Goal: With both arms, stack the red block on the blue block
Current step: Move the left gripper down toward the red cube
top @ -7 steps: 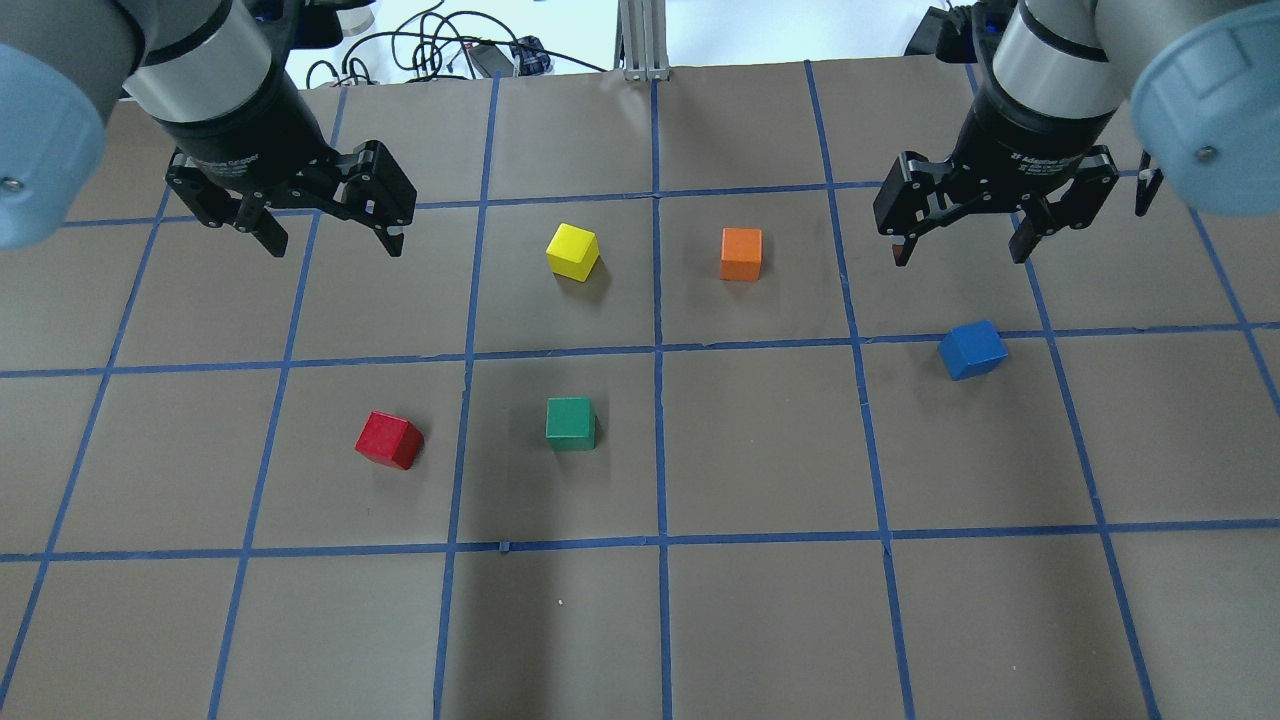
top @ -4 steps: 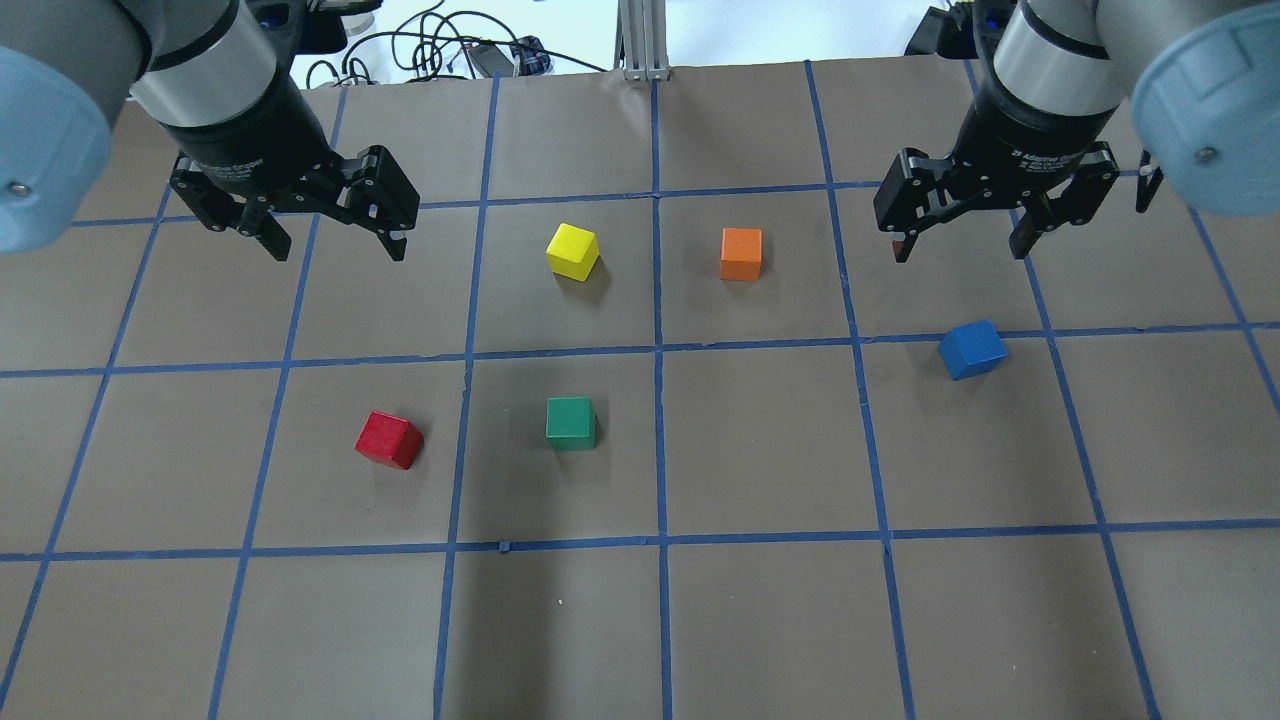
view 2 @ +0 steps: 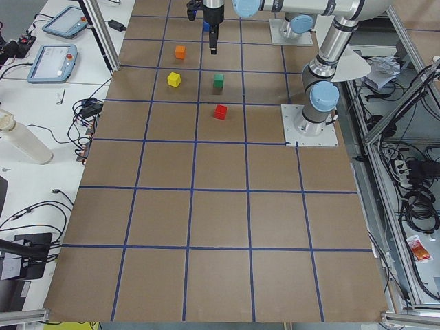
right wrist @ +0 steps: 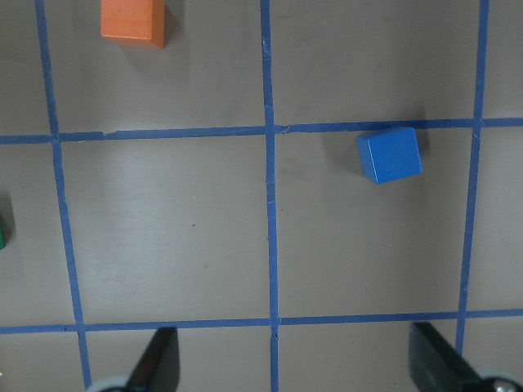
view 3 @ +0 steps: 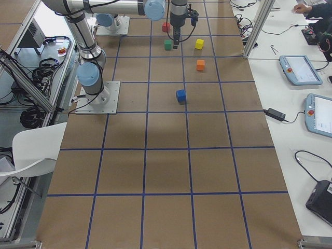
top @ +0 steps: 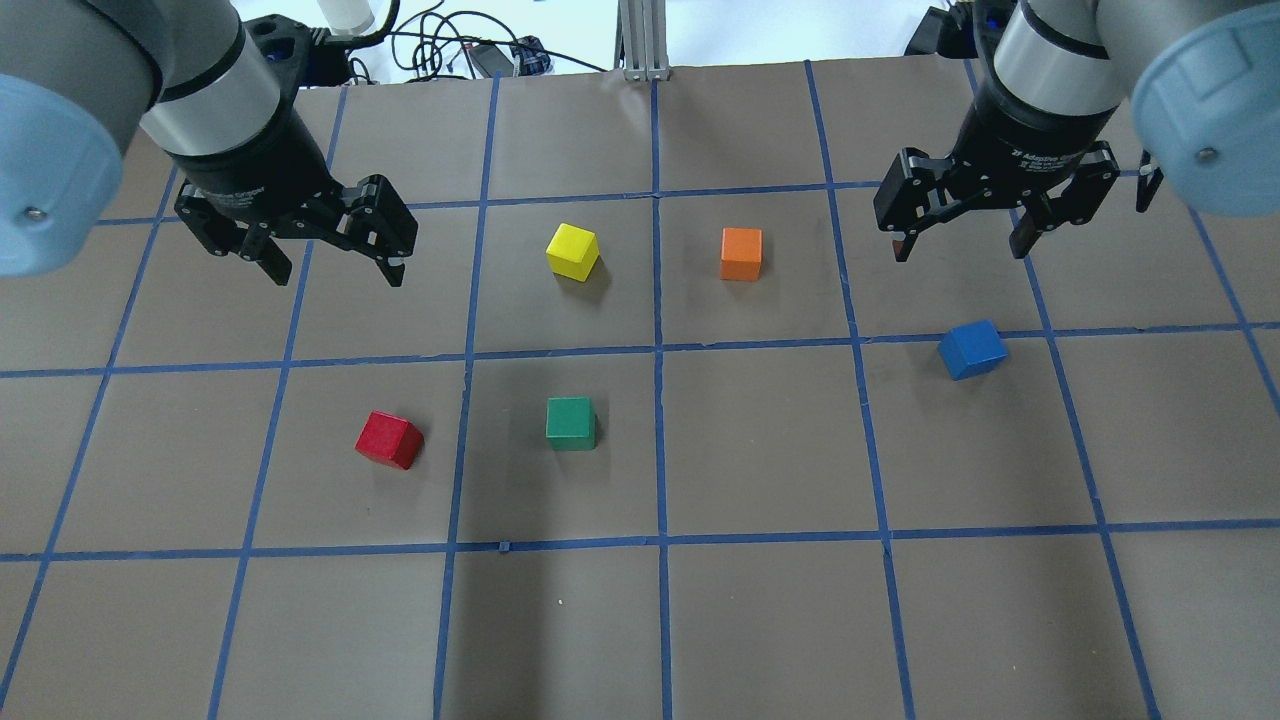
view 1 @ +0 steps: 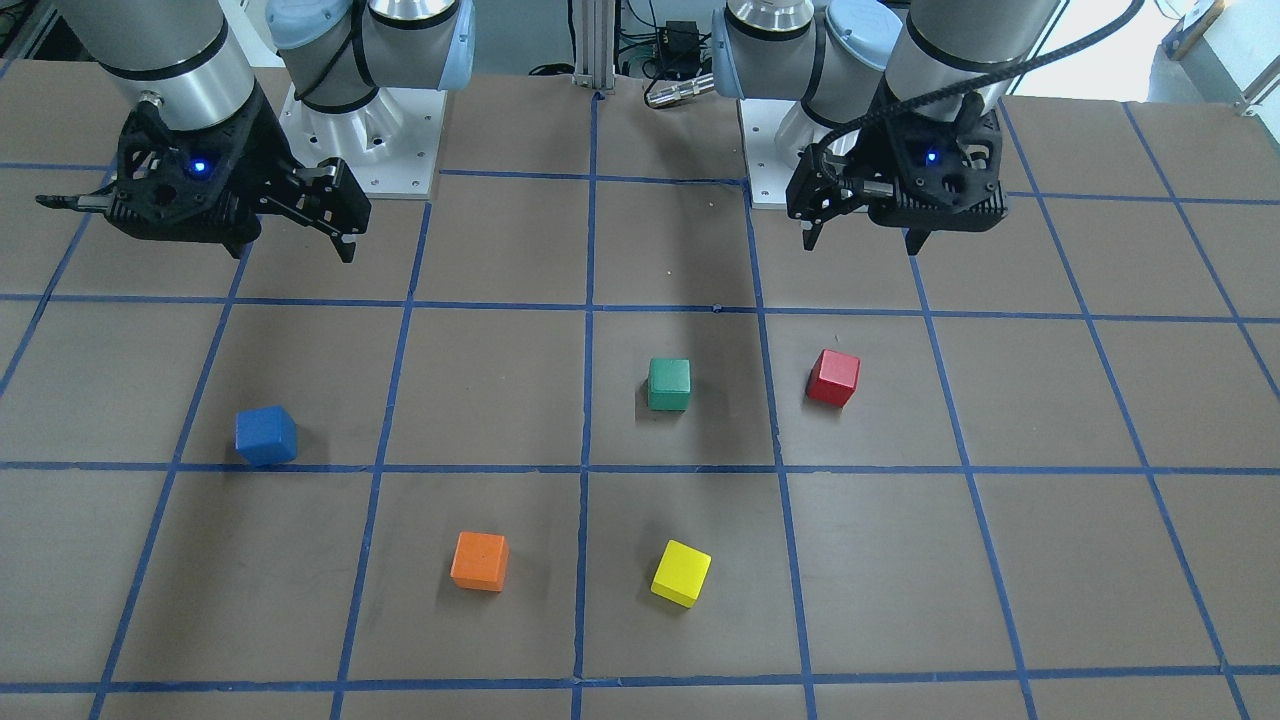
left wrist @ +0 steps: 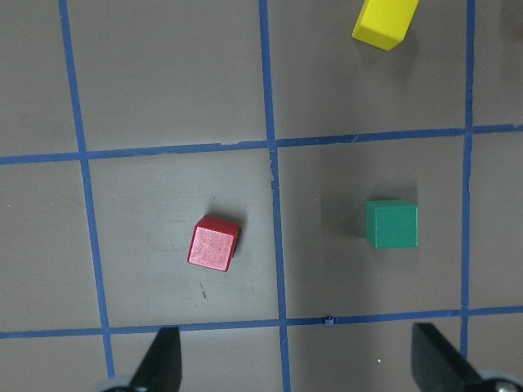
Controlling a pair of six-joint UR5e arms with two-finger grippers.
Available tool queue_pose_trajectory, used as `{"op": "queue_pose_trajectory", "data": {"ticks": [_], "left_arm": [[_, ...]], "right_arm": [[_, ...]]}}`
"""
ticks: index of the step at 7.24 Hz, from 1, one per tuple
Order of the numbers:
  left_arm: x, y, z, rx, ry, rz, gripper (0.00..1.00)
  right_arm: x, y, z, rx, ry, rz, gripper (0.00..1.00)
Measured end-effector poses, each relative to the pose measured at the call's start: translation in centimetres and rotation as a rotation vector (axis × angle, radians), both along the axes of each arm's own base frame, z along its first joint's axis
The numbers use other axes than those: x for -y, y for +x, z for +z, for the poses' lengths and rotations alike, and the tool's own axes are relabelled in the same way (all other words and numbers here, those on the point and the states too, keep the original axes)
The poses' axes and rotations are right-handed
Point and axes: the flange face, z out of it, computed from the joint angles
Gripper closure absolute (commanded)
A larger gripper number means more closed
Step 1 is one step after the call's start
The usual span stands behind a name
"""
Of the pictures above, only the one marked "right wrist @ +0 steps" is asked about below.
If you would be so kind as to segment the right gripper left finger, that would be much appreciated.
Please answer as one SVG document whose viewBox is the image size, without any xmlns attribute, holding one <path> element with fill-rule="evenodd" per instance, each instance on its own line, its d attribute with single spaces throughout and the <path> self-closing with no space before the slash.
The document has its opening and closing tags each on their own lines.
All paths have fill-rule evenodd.
<svg viewBox="0 0 523 392">
<path fill-rule="evenodd" d="M 156 330 L 126 382 L 129 391 L 176 391 L 180 381 L 177 329 Z"/>
</svg>

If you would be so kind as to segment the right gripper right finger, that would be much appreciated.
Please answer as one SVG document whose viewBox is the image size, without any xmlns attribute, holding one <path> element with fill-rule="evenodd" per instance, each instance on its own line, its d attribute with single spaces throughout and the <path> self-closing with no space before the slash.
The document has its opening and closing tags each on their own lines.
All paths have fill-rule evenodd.
<svg viewBox="0 0 523 392">
<path fill-rule="evenodd" d="M 409 327 L 408 367 L 418 391 L 490 391 L 490 383 L 429 322 Z"/>
</svg>

